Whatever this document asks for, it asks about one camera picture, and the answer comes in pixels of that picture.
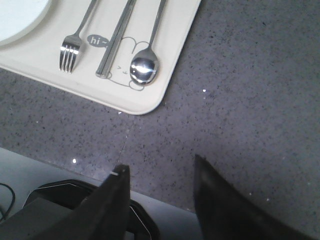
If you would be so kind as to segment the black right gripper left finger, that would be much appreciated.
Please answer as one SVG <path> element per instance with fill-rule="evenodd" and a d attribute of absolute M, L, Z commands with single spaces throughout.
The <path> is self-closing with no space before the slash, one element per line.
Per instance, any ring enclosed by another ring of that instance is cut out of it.
<path fill-rule="evenodd" d="M 123 240 L 129 221 L 130 168 L 120 164 L 89 198 L 33 240 Z"/>

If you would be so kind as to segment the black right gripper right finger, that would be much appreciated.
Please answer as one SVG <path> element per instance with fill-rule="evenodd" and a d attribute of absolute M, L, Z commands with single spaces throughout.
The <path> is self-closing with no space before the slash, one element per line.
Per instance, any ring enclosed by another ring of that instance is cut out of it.
<path fill-rule="evenodd" d="M 194 207 L 205 240 L 309 240 L 243 197 L 206 160 L 194 157 Z"/>

